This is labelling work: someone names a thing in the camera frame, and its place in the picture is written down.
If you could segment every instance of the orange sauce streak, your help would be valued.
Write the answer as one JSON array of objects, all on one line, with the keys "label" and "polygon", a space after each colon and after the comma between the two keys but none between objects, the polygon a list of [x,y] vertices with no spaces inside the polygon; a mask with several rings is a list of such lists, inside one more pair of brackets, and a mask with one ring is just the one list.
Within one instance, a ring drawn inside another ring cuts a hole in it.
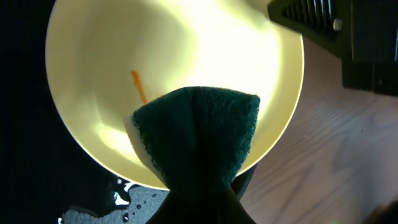
[{"label": "orange sauce streak", "polygon": [[141,80],[139,79],[137,71],[131,71],[132,78],[134,79],[134,85],[137,87],[139,94],[141,95],[141,100],[144,104],[146,104],[147,98],[145,97],[144,89],[141,84]]}]

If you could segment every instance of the sponge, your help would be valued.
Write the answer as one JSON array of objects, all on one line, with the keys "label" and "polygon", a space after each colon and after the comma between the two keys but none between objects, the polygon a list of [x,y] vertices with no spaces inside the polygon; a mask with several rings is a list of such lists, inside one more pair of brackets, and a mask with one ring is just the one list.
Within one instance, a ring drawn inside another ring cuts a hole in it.
[{"label": "sponge", "polygon": [[194,205],[229,189],[249,153],[259,104],[256,95],[186,87],[142,106],[125,125],[141,161]]}]

